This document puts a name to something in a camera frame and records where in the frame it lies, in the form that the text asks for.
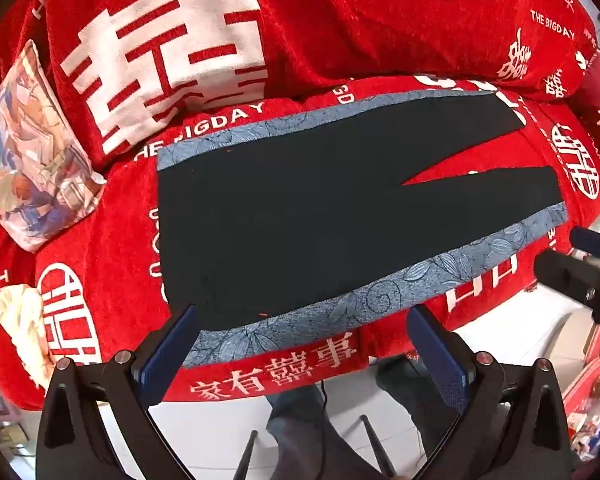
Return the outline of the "black pants blue trim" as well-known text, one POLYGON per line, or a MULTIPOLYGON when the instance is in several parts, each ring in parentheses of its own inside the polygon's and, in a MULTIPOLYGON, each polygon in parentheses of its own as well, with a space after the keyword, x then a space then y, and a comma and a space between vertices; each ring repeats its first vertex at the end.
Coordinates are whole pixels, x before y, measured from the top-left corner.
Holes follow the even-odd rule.
POLYGON ((310 344, 419 304, 567 221, 547 165, 462 170, 513 139, 494 93, 424 90, 225 129, 158 156, 161 274, 196 367, 310 344))

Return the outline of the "person's legs dark trousers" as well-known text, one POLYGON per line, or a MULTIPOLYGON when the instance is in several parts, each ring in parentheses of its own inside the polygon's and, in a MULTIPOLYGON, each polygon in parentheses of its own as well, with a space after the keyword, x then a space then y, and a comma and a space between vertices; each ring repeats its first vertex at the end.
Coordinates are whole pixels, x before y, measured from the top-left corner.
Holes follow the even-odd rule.
POLYGON ((375 426, 406 479, 431 455, 457 411, 437 392, 420 359, 395 356, 326 386, 266 398, 266 430, 277 444, 273 479, 383 479, 363 419, 375 426))

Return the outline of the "yellow plush toy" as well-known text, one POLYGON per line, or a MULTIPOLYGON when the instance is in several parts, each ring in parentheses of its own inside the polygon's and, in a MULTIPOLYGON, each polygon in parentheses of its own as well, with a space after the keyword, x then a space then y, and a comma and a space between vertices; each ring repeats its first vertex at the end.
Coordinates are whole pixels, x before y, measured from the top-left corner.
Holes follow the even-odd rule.
POLYGON ((19 284, 0 290, 1 326, 32 382, 47 391, 56 360, 46 339, 43 308, 42 296, 34 287, 19 284))

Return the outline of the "printed picture pillow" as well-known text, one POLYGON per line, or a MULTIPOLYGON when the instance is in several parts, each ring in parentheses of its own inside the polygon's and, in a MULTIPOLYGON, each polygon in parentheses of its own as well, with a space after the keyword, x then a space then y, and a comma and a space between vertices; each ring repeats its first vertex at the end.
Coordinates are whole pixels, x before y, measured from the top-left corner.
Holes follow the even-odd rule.
POLYGON ((105 184, 28 41, 0 85, 0 225, 36 252, 91 214, 105 184))

